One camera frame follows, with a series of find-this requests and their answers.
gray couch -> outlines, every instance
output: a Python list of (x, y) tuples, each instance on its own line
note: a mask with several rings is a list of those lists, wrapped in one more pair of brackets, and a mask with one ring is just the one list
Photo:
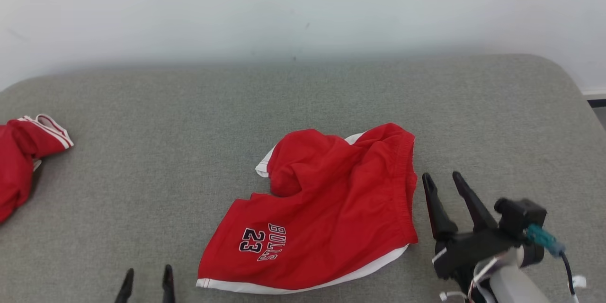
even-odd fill
[[(420, 177), (419, 244), (368, 277), (288, 296), (195, 288), (233, 200), (268, 192), (254, 168), (281, 137), (310, 127), (345, 137), (385, 122), (416, 136), (416, 173), (431, 173), (461, 230), (472, 223), (453, 170), (487, 205), (506, 196), (545, 206), (546, 228), (588, 278), (580, 300), (606, 297), (606, 133), (569, 76), (540, 57), (113, 70), (0, 92), (2, 123), (38, 113), (75, 147), (44, 161), (28, 203), (0, 225), (2, 303), (113, 302), (130, 267), (131, 302), (160, 302), (165, 264), (179, 303), (439, 302), (456, 286), (431, 267)], [(554, 303), (569, 301), (560, 260), (526, 271)]]

cable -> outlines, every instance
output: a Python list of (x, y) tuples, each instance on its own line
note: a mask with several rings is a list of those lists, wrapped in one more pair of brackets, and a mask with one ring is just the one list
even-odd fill
[(568, 258), (566, 258), (566, 255), (564, 254), (564, 252), (560, 252), (560, 257), (562, 257), (562, 260), (564, 261), (564, 266), (566, 267), (566, 275), (569, 278), (570, 294), (572, 296), (576, 296), (576, 294), (574, 292), (573, 281), (572, 281), (572, 270), (570, 270), (570, 264), (568, 263)]
[(463, 294), (463, 292), (440, 292), (440, 299), (443, 302), (446, 302), (446, 300), (448, 300), (448, 297), (452, 296), (461, 296), (464, 302), (467, 301), (467, 295)]
[(478, 272), (478, 274), (472, 278), (472, 282), (469, 284), (469, 290), (467, 291), (467, 299), (469, 299), (469, 301), (471, 303), (473, 303), (472, 290), (473, 290), (474, 286), (476, 286), (476, 284), (478, 284), (479, 282), (481, 282), (483, 280), (482, 277), (484, 275), (486, 275), (486, 273), (492, 268), (492, 266), (494, 266), (494, 264), (496, 264), (496, 262), (498, 262), (501, 258), (502, 258), (502, 256), (492, 258), (492, 260), (490, 262), (488, 262), (488, 264), (486, 264), (482, 268), (482, 270), (480, 270)]

